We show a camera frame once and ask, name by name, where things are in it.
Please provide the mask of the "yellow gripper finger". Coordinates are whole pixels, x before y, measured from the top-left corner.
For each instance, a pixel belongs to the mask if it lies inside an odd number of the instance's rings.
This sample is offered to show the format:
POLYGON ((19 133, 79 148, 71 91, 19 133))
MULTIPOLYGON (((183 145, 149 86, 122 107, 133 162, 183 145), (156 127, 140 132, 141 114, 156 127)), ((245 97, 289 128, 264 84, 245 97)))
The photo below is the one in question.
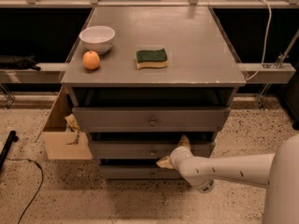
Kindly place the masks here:
POLYGON ((190 145, 190 140, 189 138, 183 134, 178 142, 178 145, 180 147, 186 147, 186 148, 191 148, 191 145, 190 145))
POLYGON ((165 156, 165 157, 159 159, 158 161, 156 161, 156 164, 160 168, 173 169, 173 165, 172 165, 172 163, 170 161, 170 157, 169 156, 165 156))

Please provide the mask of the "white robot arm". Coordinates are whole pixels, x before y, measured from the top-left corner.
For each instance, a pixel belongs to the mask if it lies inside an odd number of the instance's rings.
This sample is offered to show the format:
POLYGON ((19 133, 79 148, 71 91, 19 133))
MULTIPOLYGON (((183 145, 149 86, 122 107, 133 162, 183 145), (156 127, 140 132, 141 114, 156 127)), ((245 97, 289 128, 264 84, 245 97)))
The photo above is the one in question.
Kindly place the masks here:
POLYGON ((157 161, 175 169, 195 189, 208 193, 216 179, 266 189, 263 224, 299 224, 299 134, 270 154, 204 158, 191 152, 189 139, 157 161))

